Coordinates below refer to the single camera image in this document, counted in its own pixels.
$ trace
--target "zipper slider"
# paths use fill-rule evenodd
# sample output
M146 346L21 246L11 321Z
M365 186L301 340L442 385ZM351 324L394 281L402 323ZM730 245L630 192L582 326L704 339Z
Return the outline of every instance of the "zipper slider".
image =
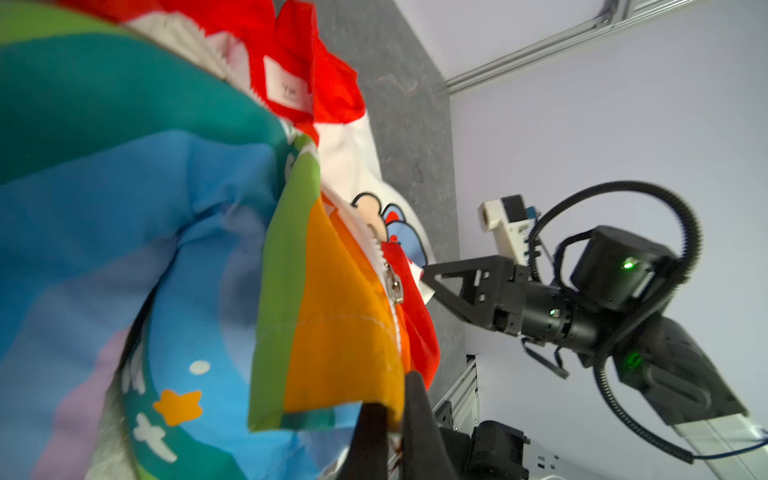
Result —
M402 291L402 282L400 276L395 273L392 266L389 263L384 264L386 267L386 290L389 298L392 299L395 305L399 305L405 299L405 295Z

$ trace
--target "red fabric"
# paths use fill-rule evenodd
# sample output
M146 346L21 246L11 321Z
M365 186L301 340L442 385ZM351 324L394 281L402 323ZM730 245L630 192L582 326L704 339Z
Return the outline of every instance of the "red fabric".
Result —
M406 329L411 344L413 369L424 377L429 388L440 364L440 345L435 334L435 325L429 316L422 294L411 274L408 257L397 243L382 243L384 257L402 283L404 300L402 310L406 315Z
M248 50L251 89L272 112L291 120L315 142L319 138L314 123L349 123L366 112L357 73L320 41L315 6L309 3L288 0L277 19L272 0L58 0L58 4L113 23L151 12L179 12L194 20L206 35L228 31ZM265 55L307 82L312 113L266 97Z

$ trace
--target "white tag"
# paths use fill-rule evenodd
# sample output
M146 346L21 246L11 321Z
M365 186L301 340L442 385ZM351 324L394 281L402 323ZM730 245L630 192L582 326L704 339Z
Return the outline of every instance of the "white tag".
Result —
M284 107L312 113L312 96L302 78L289 73L267 56L264 57L264 77L267 98Z

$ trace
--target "cartoon ear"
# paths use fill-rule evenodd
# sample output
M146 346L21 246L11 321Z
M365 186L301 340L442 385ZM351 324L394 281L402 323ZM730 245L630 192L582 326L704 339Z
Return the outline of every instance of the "cartoon ear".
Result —
M386 224L386 232L390 242L399 243L406 257L424 268L427 264L427 256L424 253L422 241L413 227L405 222L394 221Z
M380 242L386 242L386 227L384 220L379 215L382 205L376 195L367 192L360 194L355 197L352 205L357 208L362 220L371 226L376 239Z
M402 212L402 209L395 204L389 204L386 206L384 212L382 213L382 218L384 219L384 223L406 221L406 215Z

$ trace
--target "pink fabric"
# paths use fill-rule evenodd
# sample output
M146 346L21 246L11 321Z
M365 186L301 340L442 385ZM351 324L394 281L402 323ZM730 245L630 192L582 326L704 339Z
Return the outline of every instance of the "pink fabric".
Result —
M120 362L128 330L115 333L98 354L91 376L56 409L54 432L31 480L83 480L98 440L107 387Z

